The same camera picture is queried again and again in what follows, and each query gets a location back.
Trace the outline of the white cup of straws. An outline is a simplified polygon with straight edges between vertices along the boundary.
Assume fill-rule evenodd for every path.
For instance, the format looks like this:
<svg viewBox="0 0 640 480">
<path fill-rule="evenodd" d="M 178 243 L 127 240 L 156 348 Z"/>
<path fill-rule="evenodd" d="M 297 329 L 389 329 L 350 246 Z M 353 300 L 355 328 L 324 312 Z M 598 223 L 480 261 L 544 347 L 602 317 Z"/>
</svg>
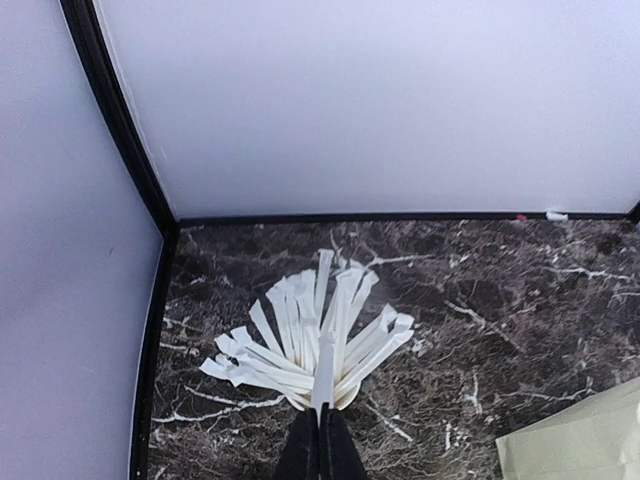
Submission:
<svg viewBox="0 0 640 480">
<path fill-rule="evenodd" d="M 260 337 L 241 326 L 215 339 L 215 357 L 200 365 L 202 373 L 233 386 L 276 391 L 298 410 L 313 409 L 311 394 L 319 355 L 319 337 L 335 340 L 334 406 L 343 410 L 363 381 L 414 334 L 412 316 L 386 304 L 361 329 L 355 327 L 379 278 L 360 264 L 333 270 L 335 253 L 318 252 L 318 266 L 282 277 L 266 293 L 275 321 L 268 322 L 261 302 L 249 310 Z"/>
</svg>

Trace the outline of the white paper straw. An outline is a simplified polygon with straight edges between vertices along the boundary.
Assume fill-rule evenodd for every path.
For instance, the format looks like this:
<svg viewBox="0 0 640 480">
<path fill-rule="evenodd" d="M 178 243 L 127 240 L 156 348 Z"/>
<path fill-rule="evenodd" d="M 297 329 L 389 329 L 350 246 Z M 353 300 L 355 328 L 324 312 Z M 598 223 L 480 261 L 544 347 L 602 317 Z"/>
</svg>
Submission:
<svg viewBox="0 0 640 480">
<path fill-rule="evenodd" d="M 314 372 L 311 407 L 317 411 L 324 404 L 334 406 L 334 355 L 335 340 L 331 333 L 319 337 L 318 362 Z"/>
</svg>

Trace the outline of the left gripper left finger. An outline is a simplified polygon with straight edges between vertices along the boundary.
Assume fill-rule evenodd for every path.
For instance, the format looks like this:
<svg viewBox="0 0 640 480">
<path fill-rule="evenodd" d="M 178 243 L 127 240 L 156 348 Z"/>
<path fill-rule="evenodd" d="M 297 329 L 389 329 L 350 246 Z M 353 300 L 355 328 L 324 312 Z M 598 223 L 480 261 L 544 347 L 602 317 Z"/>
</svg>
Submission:
<svg viewBox="0 0 640 480">
<path fill-rule="evenodd" d="M 319 423 L 315 409 L 299 411 L 290 424 L 274 480 L 318 480 Z"/>
</svg>

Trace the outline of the left black frame post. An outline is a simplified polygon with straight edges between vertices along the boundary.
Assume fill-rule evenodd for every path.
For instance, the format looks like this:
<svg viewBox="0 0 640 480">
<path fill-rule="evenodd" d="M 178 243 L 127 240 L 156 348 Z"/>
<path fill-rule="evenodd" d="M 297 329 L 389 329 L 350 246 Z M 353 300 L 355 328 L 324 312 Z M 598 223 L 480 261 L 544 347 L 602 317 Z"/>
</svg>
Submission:
<svg viewBox="0 0 640 480">
<path fill-rule="evenodd" d="M 124 165 L 164 238 L 178 235 L 178 223 L 161 189 L 134 124 L 92 1 L 61 0 L 74 46 L 98 107 Z"/>
</svg>

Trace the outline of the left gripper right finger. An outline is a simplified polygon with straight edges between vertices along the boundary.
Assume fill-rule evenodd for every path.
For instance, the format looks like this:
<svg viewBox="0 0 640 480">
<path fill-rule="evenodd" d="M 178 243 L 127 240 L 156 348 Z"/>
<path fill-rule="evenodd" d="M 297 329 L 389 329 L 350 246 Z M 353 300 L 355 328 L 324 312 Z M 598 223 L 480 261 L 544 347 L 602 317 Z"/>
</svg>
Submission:
<svg viewBox="0 0 640 480">
<path fill-rule="evenodd" d="M 367 480 L 356 445 L 339 410 L 322 405 L 319 426 L 319 477 Z"/>
</svg>

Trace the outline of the beige paper bag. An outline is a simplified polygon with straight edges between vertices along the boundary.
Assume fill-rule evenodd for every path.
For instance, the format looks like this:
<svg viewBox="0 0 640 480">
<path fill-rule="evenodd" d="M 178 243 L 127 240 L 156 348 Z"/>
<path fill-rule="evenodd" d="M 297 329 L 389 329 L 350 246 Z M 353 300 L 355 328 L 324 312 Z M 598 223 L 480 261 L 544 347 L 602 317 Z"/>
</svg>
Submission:
<svg viewBox="0 0 640 480">
<path fill-rule="evenodd" d="M 639 380 L 496 440 L 504 479 L 637 479 Z"/>
</svg>

